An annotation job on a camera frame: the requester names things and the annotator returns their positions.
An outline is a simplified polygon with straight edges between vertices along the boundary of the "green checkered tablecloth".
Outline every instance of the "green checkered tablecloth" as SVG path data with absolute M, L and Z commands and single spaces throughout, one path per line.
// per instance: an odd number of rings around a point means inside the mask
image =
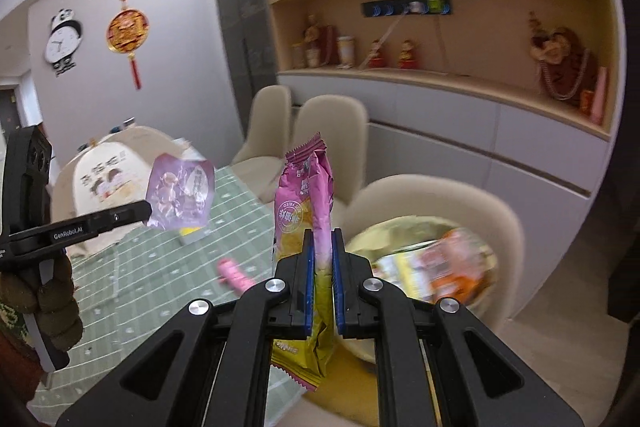
M 54 425 L 62 412 L 143 343 L 191 299 L 213 304 L 237 298 L 220 283 L 216 262 L 232 257 L 260 281 L 272 273 L 273 215 L 229 168 L 216 171 L 216 195 L 205 237 L 183 245 L 177 232 L 138 227 L 102 252 L 74 261 L 84 335 L 40 386 L 29 409 Z M 303 394 L 271 368 L 265 425 L 273 426 Z

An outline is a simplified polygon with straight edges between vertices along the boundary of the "pearl necklace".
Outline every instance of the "pearl necklace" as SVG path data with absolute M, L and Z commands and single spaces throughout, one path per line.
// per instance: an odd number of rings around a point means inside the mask
M 549 75 L 549 69 L 544 60 L 540 60 L 540 68 L 538 69 L 538 81 L 540 81 L 540 70 L 542 70 L 543 76 L 545 77 L 545 86 L 548 90 L 548 93 L 552 98 L 556 100 L 570 100 L 574 97 L 575 93 L 578 91 L 580 84 L 582 83 L 582 78 L 584 77 L 584 71 L 587 69 L 587 61 L 589 60 L 590 51 L 585 48 L 584 53 L 582 54 L 582 63 L 580 64 L 580 72 L 575 79 L 574 87 L 567 94 L 559 94 L 556 92 L 554 88 L 554 84 L 551 82 L 551 76 Z

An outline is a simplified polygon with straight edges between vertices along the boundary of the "blue gripper pad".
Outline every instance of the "blue gripper pad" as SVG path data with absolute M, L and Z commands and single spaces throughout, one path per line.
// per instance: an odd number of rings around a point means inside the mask
M 305 332 L 306 336 L 311 336 L 311 328 L 314 323 L 314 292 L 316 290 L 316 250 L 313 240 L 308 242 L 306 248 L 306 291 L 305 291 Z
M 333 251 L 332 265 L 333 273 L 332 280 L 334 282 L 334 307 L 335 307 L 335 324 L 338 328 L 338 333 L 344 334 L 344 287 L 342 285 L 342 274 L 340 273 L 340 254 L 335 239 L 335 232 L 331 233 L 331 245 Z

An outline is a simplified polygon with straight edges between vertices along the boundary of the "white cabinet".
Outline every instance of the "white cabinet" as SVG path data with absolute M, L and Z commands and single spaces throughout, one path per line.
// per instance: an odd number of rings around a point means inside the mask
M 484 151 L 494 148 L 498 104 L 420 86 L 398 85 L 398 125 Z
M 482 187 L 491 160 L 424 136 L 369 124 L 367 181 L 393 174 L 426 174 Z
M 398 84 L 377 82 L 366 78 L 281 74 L 278 81 L 291 89 L 296 105 L 321 94 L 343 94 L 360 100 L 367 108 L 370 120 L 396 123 L 396 90 Z
M 500 106 L 495 153 L 593 190 L 608 144 L 584 131 L 507 105 Z
M 526 236 L 522 280 L 512 314 L 529 301 L 556 268 L 588 211 L 588 200 L 534 174 L 493 160 L 485 190 L 518 215 Z
M 369 124 L 369 145 L 367 147 L 367 184 L 400 174 L 398 171 L 398 148 L 396 137 L 398 131 L 377 125 Z

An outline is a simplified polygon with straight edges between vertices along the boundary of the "pink candy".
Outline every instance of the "pink candy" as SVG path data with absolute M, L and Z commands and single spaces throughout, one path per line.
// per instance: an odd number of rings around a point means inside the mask
M 255 284 L 254 280 L 240 271 L 236 261 L 228 257 L 224 257 L 218 261 L 218 272 L 220 273 L 222 282 L 227 283 L 240 295 Z

